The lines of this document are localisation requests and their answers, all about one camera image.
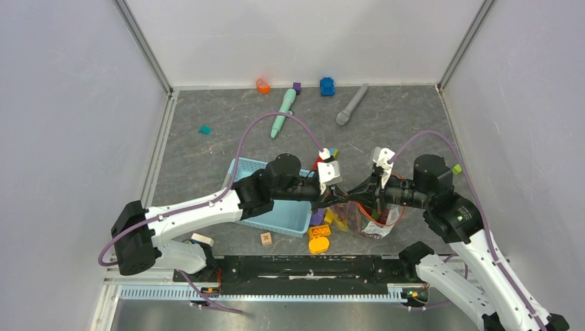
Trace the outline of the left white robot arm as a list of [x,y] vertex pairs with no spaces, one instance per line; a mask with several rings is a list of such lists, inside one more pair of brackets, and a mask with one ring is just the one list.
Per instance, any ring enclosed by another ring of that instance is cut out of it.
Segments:
[[271,212],[278,201],[299,201],[323,208],[332,196],[329,189],[341,180],[339,163],[333,157],[319,162],[315,174],[303,176],[299,159],[285,153],[206,197],[149,209],[133,201],[124,207],[112,227],[115,265],[122,276],[165,268],[208,281],[217,271],[210,248],[177,242],[176,237],[220,223],[259,217]]

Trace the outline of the light blue plastic basket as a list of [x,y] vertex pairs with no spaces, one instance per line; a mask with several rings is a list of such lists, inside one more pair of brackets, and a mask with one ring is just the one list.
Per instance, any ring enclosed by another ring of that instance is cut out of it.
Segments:
[[[224,185],[227,185],[233,172],[236,174],[235,181],[238,181],[252,175],[258,169],[264,169],[267,164],[265,161],[240,157],[237,170],[234,171],[235,160],[233,159],[224,179]],[[310,202],[277,200],[270,212],[237,223],[292,237],[303,237],[309,228],[311,215]]]

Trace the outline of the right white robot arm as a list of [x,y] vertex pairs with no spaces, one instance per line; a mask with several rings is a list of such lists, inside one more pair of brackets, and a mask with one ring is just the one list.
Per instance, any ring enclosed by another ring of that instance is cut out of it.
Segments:
[[350,190],[351,200],[366,206],[387,203],[419,208],[428,227],[472,270],[474,286],[452,271],[425,243],[399,253],[398,270],[407,281],[421,280],[439,290],[480,330],[568,330],[568,321],[540,305],[511,269],[484,225],[479,208],[455,191],[453,172],[444,158],[424,154],[415,159],[413,178],[391,173],[387,148],[373,156],[369,179]]

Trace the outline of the clear orange zip bag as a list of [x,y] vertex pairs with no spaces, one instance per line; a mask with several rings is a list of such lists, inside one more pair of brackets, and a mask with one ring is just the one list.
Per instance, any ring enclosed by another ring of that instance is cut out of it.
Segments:
[[[380,184],[380,176],[372,174],[365,181],[377,181]],[[339,188],[331,188],[331,193],[346,194]],[[334,224],[344,232],[354,232],[371,239],[382,239],[387,236],[393,227],[404,217],[405,206],[388,204],[382,208],[378,202],[378,208],[367,208],[354,201],[337,204],[329,208],[336,214]]]

